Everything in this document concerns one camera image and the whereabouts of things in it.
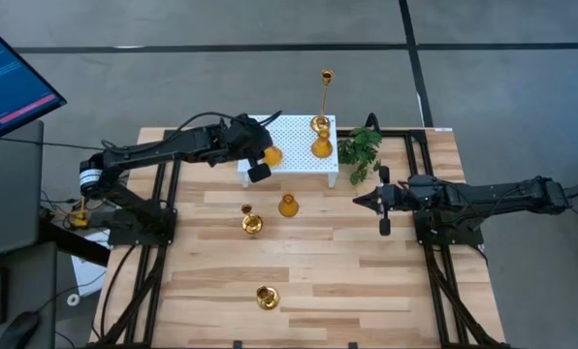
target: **wooden tabletop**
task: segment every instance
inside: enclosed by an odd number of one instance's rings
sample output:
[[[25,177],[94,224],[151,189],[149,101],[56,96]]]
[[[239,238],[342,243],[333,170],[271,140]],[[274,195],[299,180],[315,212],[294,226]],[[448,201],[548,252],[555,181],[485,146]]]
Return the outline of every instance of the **wooden tabletop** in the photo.
[[[143,128],[139,143],[161,140],[164,130]],[[427,136],[435,175],[464,181],[453,133],[427,129]],[[417,144],[415,150],[420,159]],[[407,179],[401,139],[384,139],[378,156],[390,167],[391,181]],[[275,174],[244,189],[236,166],[181,166],[177,232],[168,250],[153,347],[231,347],[234,340],[244,347],[346,347],[350,341],[362,347],[439,347],[424,252],[410,213],[391,213],[392,234],[381,237],[378,217],[351,202],[373,190],[376,174],[354,187],[350,168],[341,166],[334,189],[324,174]],[[128,187],[150,198],[155,172],[156,167],[133,171]],[[283,193],[294,194],[297,216],[278,213]],[[245,203],[264,219],[254,238],[241,228]],[[126,250],[112,251],[96,329],[108,283]],[[485,261],[466,246],[451,251],[466,306],[492,337],[504,341]],[[115,282],[106,328],[132,297],[139,255],[137,247]],[[259,308],[255,291],[261,285],[278,290],[276,309]],[[456,340],[447,301],[445,308]],[[137,340],[146,304],[141,309]]]

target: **white pegboard shelf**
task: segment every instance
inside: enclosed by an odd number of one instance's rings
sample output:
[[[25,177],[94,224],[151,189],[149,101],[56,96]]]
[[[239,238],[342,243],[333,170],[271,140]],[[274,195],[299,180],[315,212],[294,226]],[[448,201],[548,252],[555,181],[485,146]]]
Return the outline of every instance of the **white pegboard shelf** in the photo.
[[[310,147],[317,139],[317,134],[310,128],[310,120],[315,115],[281,115],[267,129],[272,136],[273,144],[282,151],[282,162],[271,168],[272,174],[326,174],[328,184],[333,187],[338,175],[337,123],[334,115],[330,119],[330,142],[332,154],[320,159],[315,157]],[[268,115],[250,116],[261,121]],[[238,162],[238,173],[243,179],[243,186],[249,183],[247,171],[250,165],[247,160]]]

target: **black floor stripe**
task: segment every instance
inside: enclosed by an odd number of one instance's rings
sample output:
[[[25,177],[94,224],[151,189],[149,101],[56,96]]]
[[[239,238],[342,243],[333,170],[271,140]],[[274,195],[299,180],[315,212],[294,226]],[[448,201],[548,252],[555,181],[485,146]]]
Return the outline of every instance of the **black floor stripe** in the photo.
[[[418,50],[525,50],[578,49],[578,43],[511,44],[419,44]]]
[[[432,119],[432,109],[429,106],[427,87],[425,86],[423,69],[421,68],[421,59],[418,56],[416,38],[414,37],[414,28],[412,27],[412,18],[409,14],[407,0],[399,0],[399,7],[401,9],[401,18],[403,19],[403,29],[405,31],[407,50],[409,52],[409,62],[412,66],[412,75],[414,76],[414,86],[416,87],[416,93],[418,93],[420,98],[419,103],[421,114],[423,115],[423,126],[433,127],[434,120]]]
[[[15,48],[18,53],[176,53],[176,52],[270,52],[270,51],[377,51],[407,49],[406,44],[338,43],[338,44],[252,44],[252,45],[184,45],[145,47],[68,47]]]

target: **computer mouse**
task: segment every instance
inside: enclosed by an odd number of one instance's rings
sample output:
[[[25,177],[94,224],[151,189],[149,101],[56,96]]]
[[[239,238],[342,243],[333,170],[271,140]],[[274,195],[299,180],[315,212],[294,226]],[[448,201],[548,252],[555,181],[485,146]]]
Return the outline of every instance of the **computer mouse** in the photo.
[[[25,311],[0,336],[0,349],[23,349],[39,325],[39,314]]]

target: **green plant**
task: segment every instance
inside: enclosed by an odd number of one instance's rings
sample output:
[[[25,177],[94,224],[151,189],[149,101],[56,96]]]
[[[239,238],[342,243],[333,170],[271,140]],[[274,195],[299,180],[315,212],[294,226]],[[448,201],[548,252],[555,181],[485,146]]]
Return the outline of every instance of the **green plant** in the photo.
[[[338,161],[347,165],[358,164],[358,168],[349,177],[349,181],[357,185],[367,179],[369,167],[373,162],[373,170],[379,170],[381,162],[375,161],[375,157],[377,148],[382,143],[382,135],[366,127],[354,129],[349,135],[353,140],[338,140],[337,142]]]

